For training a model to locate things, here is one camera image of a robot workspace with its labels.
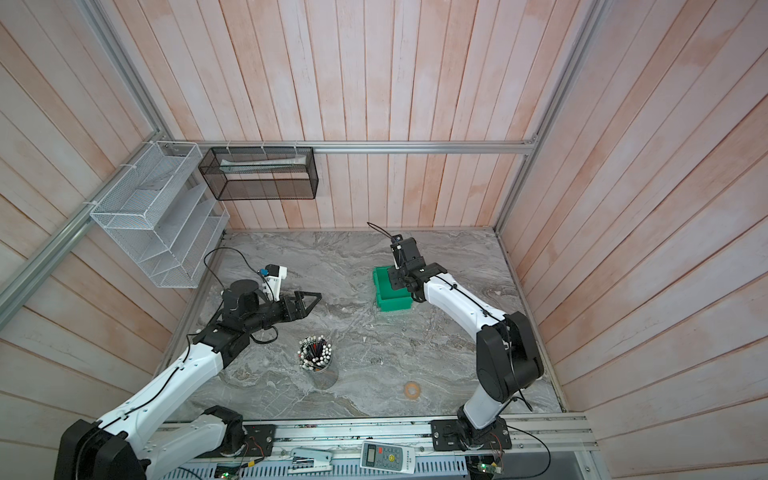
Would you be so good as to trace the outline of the green plastic bin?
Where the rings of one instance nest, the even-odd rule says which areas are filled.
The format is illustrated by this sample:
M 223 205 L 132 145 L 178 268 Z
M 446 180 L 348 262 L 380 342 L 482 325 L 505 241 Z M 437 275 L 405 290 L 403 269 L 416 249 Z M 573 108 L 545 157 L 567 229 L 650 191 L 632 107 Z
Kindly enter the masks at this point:
M 388 267 L 381 266 L 373 269 L 372 278 L 375 288 L 376 305 L 382 312 L 409 310 L 413 300 L 406 289 L 394 290 L 388 276 Z

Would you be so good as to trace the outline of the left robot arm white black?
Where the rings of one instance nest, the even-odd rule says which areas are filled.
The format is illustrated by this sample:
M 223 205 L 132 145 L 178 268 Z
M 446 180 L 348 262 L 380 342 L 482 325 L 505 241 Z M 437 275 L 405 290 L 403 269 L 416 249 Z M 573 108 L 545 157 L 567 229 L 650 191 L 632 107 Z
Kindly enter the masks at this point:
M 129 400 L 94 422 L 78 420 L 61 436 L 57 479 L 160 479 L 201 454 L 238 458 L 248 449 L 241 414 L 223 406 L 206 409 L 190 424 L 160 438 L 158 428 L 200 386 L 246 349 L 256 332 L 303 319 L 322 296 L 298 290 L 275 298 L 270 286 L 239 280 L 222 293 L 222 304 L 185 352 Z

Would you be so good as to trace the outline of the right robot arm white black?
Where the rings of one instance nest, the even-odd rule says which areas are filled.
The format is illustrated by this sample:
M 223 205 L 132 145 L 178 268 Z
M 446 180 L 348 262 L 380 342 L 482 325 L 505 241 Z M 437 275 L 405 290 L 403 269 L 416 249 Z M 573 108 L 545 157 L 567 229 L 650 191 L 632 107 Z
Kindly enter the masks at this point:
M 390 241 L 392 288 L 439 308 L 475 341 L 479 386 L 458 409 L 451 431 L 439 436 L 463 450 L 478 448 L 496 428 L 506 426 L 500 414 L 513 397 L 545 373 L 533 325 L 520 311 L 506 313 L 481 300 L 440 264 L 426 263 L 414 238 L 397 234 Z

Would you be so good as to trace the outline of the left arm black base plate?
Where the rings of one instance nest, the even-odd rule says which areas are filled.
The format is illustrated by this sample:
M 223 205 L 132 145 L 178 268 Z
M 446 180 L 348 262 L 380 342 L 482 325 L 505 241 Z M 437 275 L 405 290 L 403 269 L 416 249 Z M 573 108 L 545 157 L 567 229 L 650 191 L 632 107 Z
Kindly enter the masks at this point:
M 243 458 L 270 456 L 276 437 L 275 424 L 244 424 L 241 433 L 227 429 L 222 443 L 199 458 Z

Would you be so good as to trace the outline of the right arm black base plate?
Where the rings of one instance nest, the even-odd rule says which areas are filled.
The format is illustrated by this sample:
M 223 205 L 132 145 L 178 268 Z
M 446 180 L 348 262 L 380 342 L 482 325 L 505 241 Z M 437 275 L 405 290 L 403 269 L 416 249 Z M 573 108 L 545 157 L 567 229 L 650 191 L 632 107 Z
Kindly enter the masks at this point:
M 481 429 L 475 429 L 468 420 L 458 418 L 433 420 L 430 428 L 433 449 L 438 452 L 512 448 L 507 424 L 501 418 Z

